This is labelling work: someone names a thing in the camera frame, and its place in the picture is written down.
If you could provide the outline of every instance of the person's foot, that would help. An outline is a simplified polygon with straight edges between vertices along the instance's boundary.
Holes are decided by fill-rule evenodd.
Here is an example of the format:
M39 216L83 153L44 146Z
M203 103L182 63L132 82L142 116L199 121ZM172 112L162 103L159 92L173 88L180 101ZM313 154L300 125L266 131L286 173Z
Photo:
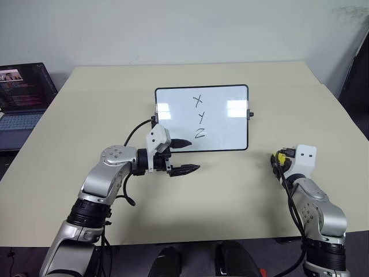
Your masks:
M181 260L174 247L164 248L151 266L149 277L178 277L182 271Z
M218 244L215 255L216 276L262 277L245 248L236 241Z

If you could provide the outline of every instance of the laptop screen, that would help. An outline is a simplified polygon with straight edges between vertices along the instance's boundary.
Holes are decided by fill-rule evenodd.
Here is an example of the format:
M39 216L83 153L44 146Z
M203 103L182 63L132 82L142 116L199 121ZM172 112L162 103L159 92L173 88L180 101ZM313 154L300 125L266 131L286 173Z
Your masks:
M43 63L0 66L3 111L47 108L57 93Z

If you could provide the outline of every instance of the beige table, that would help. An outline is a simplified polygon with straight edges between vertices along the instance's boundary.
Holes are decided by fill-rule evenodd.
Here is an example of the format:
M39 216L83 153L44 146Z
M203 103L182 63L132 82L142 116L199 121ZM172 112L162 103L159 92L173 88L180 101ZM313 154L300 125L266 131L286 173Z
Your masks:
M155 88L218 84L250 87L248 150L175 154L174 165L201 168L132 177L137 206L114 203L112 244L298 234L269 164L295 144L318 148L312 177L344 210L348 231L368 229L368 141L303 62L79 67L0 183L0 245L51 244L101 150L154 113ZM143 148L148 132L131 145Z

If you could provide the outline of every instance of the black whiteboard frame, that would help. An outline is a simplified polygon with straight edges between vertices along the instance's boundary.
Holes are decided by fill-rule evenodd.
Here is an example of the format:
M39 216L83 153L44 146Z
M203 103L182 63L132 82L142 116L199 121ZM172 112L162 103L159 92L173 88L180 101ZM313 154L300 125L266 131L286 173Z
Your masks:
M248 111L250 110L250 107L248 106L248 85L246 84L238 84L238 85L199 85L199 86L193 86L193 87L165 87L165 88L156 88L155 89L155 111L156 114L157 113L157 97L156 97L156 91L158 89L175 89L175 88L218 88L218 87L239 87L239 86L244 86L247 89L247 95L246 95L246 100L247 100L247 107L248 107ZM249 121L249 117L246 118L246 148L242 148L242 149L220 149L220 150L196 150L196 151L175 151L172 152L172 154L176 154L176 153L194 153L194 152L224 152L224 151L245 151L248 149L248 121Z

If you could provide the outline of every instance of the laptop keyboard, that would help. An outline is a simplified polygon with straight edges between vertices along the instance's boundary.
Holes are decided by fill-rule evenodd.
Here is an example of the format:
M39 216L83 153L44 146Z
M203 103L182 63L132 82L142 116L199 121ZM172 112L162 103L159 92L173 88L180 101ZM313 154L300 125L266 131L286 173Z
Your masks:
M33 129L42 117L42 114L25 114L25 115L3 115L0 120L0 130L23 130Z

